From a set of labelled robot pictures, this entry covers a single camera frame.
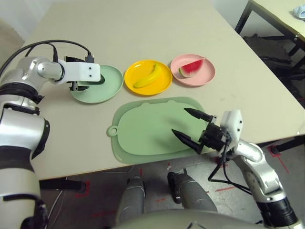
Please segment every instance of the gray floor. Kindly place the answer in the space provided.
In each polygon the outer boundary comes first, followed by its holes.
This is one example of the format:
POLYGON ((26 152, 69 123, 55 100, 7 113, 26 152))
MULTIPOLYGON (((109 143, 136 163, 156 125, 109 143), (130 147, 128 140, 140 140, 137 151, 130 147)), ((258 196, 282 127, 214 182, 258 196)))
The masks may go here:
MULTIPOLYGON (((264 148, 264 152, 268 163, 278 173, 297 216, 304 221, 304 145, 284 151, 280 158, 272 157, 267 148, 264 148)), ((212 153, 69 177, 72 180, 88 182, 89 190, 83 194, 63 192, 52 213, 50 226, 56 215, 58 217, 52 227, 54 229, 101 229, 104 226, 114 226, 115 212, 127 185, 126 180, 135 175, 142 175, 146 183, 145 212, 182 208, 172 201, 166 176, 169 171, 177 172, 183 168, 187 168, 188 174, 208 191, 220 213, 253 223, 261 220, 262 217, 251 196, 236 188, 230 188, 230 185, 211 183, 207 180, 216 165, 214 156, 212 153)), ((227 173, 231 180, 245 184, 234 162, 228 162, 227 173)), ((216 178, 224 178, 223 173, 219 172, 216 178)), ((48 209, 51 208, 58 192, 42 191, 42 198, 48 209)))

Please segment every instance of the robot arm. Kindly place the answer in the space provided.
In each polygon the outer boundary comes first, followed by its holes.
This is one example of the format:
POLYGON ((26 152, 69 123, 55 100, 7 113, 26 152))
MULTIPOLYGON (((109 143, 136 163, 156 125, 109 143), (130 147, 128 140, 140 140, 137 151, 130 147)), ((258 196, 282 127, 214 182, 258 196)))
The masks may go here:
POLYGON ((251 194, 261 211, 267 228, 303 229, 291 208, 278 175, 272 169, 260 147, 240 139, 243 120, 239 110, 225 112, 220 127, 214 124, 216 116, 207 115, 192 108, 185 108, 192 116, 208 122, 199 144, 184 133, 174 134, 198 154, 204 146, 223 152, 222 156, 232 159, 241 169, 251 194))
POLYGON ((47 214, 39 181, 30 159, 47 141, 50 124, 39 116, 37 104, 46 81, 54 84, 99 81, 100 66, 91 62, 51 62, 44 57, 24 57, 0 83, 0 227, 42 229, 47 214))

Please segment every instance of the beige tabletop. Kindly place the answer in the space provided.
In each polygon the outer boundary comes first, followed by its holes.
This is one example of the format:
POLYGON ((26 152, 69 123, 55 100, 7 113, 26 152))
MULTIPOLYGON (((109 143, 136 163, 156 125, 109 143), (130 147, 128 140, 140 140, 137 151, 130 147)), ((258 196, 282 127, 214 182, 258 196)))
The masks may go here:
POLYGON ((305 0, 251 0, 251 2, 258 4, 262 10, 272 15, 294 34, 299 34, 299 37, 305 41, 305 22, 293 15, 293 9, 305 5, 305 0))
MULTIPOLYGON (((209 114, 222 116, 226 110, 241 109, 242 138, 255 143, 305 133, 304 109, 209 0, 55 3, 26 43, 48 39, 79 42, 92 51, 97 63, 122 72, 141 59, 169 64, 177 55, 196 53, 214 64, 216 77, 195 88, 174 80, 168 90, 151 97, 132 94, 124 86, 101 104, 76 101, 67 84, 45 84, 40 108, 51 133, 44 152, 32 161, 40 179, 124 166, 112 154, 106 129, 115 111, 131 101, 188 96, 209 114)), ((58 51, 60 57, 85 54, 66 44, 58 44, 58 51)), ((47 46, 33 55, 52 56, 47 46)))

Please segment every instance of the pink plate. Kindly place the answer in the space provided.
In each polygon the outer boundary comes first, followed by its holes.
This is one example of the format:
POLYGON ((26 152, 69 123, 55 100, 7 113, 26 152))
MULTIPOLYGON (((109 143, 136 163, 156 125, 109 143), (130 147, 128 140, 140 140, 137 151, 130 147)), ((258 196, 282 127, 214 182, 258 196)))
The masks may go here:
POLYGON ((215 68, 213 64, 204 58, 201 69, 191 78, 185 78, 179 73, 179 68, 183 65, 200 60, 204 57, 196 54, 183 54, 173 59, 171 63, 171 71, 173 76, 181 83, 188 86, 201 86, 210 82, 215 76, 215 68))

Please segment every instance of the green cutting board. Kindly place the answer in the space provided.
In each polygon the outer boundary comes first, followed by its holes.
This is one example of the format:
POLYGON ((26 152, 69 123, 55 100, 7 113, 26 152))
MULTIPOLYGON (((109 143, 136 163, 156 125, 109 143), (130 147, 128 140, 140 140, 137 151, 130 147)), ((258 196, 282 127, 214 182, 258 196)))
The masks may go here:
POLYGON ((189 115, 184 108, 198 110, 200 104, 188 97, 137 101, 121 106, 107 134, 114 156, 125 164, 141 164, 196 153, 172 133, 175 129, 198 140, 206 122, 189 115))

